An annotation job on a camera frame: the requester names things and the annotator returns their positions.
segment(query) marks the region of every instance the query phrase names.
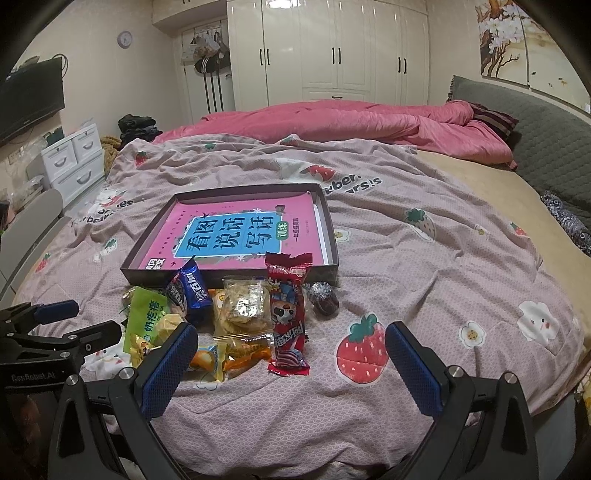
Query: cabinet handle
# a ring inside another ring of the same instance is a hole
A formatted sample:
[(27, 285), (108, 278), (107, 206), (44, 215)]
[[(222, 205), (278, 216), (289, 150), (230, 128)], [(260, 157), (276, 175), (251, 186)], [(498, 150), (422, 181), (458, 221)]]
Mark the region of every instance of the cabinet handle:
[(82, 177), (79, 177), (79, 178), (77, 178), (77, 179), (76, 179), (76, 181), (77, 181), (77, 182), (78, 182), (80, 185), (84, 185), (85, 183), (88, 183), (88, 181), (90, 180), (90, 176), (91, 176), (91, 175), (92, 175), (92, 170), (90, 170), (90, 171), (88, 172), (88, 174), (86, 175), (86, 178), (84, 178), (84, 177), (82, 176)]

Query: striped pillow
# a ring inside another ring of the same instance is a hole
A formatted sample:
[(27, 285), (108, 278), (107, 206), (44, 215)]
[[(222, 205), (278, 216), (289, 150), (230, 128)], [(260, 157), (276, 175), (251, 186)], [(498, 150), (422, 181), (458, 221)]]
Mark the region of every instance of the striped pillow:
[(489, 110), (484, 105), (479, 103), (468, 102), (474, 110), (474, 120), (479, 120), (492, 128), (493, 132), (499, 135), (499, 137), (507, 142), (511, 132), (519, 123), (519, 120), (513, 118), (507, 113), (497, 112)]

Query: television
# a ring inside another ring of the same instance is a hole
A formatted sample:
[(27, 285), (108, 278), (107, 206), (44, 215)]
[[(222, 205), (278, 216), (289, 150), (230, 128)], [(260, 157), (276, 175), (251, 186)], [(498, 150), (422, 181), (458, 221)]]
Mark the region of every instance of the television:
[(63, 108), (61, 58), (20, 68), (0, 86), (0, 147)]

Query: bolt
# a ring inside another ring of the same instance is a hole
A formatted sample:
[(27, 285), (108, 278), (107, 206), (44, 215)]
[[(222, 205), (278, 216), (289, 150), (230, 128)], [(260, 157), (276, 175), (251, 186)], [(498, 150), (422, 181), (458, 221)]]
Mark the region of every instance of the bolt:
[(76, 385), (79, 379), (80, 377), (78, 377), (78, 375), (70, 375), (68, 378), (66, 378), (66, 383), (69, 386)]
[(447, 371), (453, 378), (459, 378), (464, 376), (464, 370), (462, 369), (462, 367), (459, 367), (457, 365), (452, 365), (450, 368), (447, 369)]
[(513, 383), (517, 383), (517, 375), (515, 375), (515, 374), (514, 374), (514, 373), (512, 373), (512, 372), (507, 372), (507, 373), (504, 375), (504, 377), (505, 377), (505, 381), (506, 381), (507, 383), (511, 383), (511, 384), (513, 384)]
[(134, 373), (135, 373), (134, 367), (125, 367), (120, 370), (119, 378), (122, 378), (123, 380), (128, 380), (134, 376)]

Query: red snack package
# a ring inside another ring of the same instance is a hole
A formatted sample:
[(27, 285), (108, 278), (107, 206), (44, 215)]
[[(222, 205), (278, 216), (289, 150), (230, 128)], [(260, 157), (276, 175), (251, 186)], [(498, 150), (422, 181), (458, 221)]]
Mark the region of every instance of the red snack package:
[(308, 375), (310, 366), (304, 360), (306, 327), (302, 284), (312, 265), (312, 254), (291, 257), (285, 254), (265, 256), (271, 285), (271, 319), (275, 339), (275, 358), (269, 372), (282, 377)]

